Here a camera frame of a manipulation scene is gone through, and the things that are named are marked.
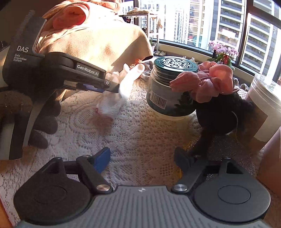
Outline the dark gloved left hand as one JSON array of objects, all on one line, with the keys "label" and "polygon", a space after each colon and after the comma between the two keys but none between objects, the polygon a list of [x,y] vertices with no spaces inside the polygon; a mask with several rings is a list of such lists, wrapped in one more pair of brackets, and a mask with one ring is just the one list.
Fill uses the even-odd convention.
[{"label": "dark gloved left hand", "polygon": [[32,128],[28,145],[46,149],[49,143],[41,133],[50,135],[56,133],[58,129],[56,117],[61,112],[60,100],[63,93],[63,90],[55,91],[43,103],[43,107],[36,110],[29,96],[13,90],[1,91],[1,125],[14,117],[27,117]]}]

